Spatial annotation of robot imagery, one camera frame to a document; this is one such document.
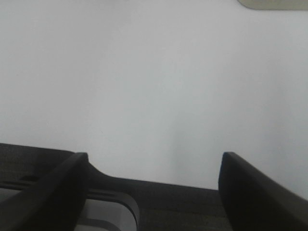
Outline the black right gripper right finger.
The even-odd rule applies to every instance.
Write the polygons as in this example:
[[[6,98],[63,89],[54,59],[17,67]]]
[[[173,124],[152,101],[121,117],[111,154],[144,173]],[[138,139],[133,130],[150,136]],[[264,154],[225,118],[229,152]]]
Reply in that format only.
[[[218,191],[234,231],[306,231],[308,202],[233,152],[225,152]]]

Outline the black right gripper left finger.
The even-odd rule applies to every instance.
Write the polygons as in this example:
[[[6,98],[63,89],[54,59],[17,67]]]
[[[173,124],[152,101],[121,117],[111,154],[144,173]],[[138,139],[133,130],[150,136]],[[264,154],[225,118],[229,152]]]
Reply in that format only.
[[[76,153],[0,204],[2,231],[72,231],[89,188],[89,160]]]

